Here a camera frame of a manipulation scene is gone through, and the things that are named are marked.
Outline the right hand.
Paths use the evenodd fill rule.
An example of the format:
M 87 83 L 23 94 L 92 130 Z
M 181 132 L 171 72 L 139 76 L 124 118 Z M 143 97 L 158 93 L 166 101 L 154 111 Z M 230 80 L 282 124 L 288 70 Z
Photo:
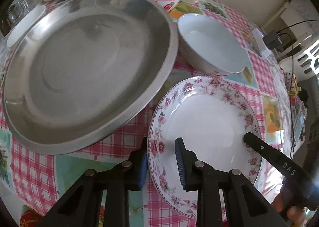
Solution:
M 306 208 L 312 209 L 316 204 L 312 197 L 312 194 L 283 185 L 271 205 L 285 221 L 290 220 L 292 226 L 307 226 L 309 217 Z

